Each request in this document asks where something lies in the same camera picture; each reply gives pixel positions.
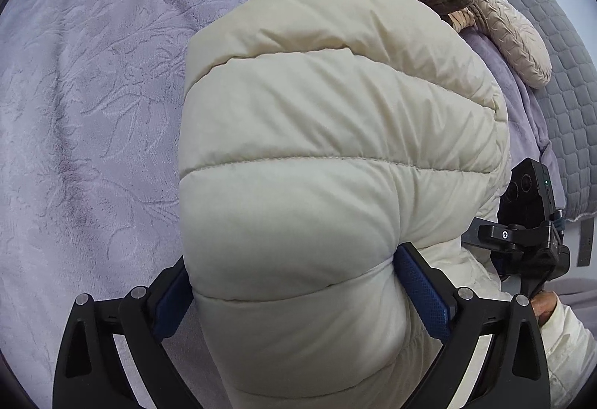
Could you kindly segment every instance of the beige braided pillow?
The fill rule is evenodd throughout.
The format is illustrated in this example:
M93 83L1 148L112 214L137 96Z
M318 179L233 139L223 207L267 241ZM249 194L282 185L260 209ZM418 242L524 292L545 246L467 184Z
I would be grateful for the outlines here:
M551 79L551 61L539 32L508 0L475 0L477 26L491 38L523 82L541 88Z

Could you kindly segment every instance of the purple blanket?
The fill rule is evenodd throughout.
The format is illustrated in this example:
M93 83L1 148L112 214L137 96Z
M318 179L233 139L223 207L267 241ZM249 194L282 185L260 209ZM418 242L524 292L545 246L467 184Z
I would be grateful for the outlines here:
M245 1L11 0L0 16L0 349L40 409L76 295L119 298L180 257L187 42ZM194 305L164 345L206 409L229 407Z
M549 170L557 208L564 208L566 199L557 158L547 135L547 122L535 94L506 63L493 42L473 28L462 31L461 37L483 59L500 85L506 99L510 127L512 166L530 157L539 160Z

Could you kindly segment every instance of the camera lens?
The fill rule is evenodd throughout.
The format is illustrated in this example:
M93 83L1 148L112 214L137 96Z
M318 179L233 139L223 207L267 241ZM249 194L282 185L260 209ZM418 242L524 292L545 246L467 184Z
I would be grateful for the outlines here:
M523 192L528 192L532 187L532 180L529 174L524 174L521 178L521 188Z
M514 202L518 198L518 185L514 182L510 182L505 195L510 202Z

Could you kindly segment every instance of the cream puffer jacket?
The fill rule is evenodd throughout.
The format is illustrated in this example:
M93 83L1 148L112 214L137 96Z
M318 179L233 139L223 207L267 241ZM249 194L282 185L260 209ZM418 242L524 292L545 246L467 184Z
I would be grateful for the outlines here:
M401 242L510 298L459 237L509 181L504 99L431 9L249 0L191 39L184 94L184 261L236 409L401 406L440 348L393 273ZM595 341L562 306L546 327L563 407Z

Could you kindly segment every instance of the jacket sleeve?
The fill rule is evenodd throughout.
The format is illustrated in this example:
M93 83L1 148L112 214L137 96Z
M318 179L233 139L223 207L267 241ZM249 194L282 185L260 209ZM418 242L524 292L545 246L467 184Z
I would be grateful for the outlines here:
M547 356L551 407L565 408L597 365L597 342L569 306L557 300L556 309L541 328Z

